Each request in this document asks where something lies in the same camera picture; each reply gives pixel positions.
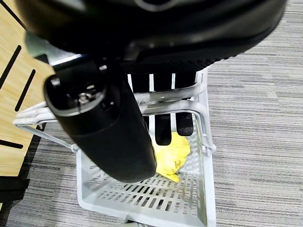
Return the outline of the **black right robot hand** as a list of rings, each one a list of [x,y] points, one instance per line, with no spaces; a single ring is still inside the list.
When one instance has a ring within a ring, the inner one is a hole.
[[[52,66],[51,113],[106,174],[154,176],[156,157],[128,74],[201,70],[247,51],[279,24],[285,0],[18,0],[31,55]]]

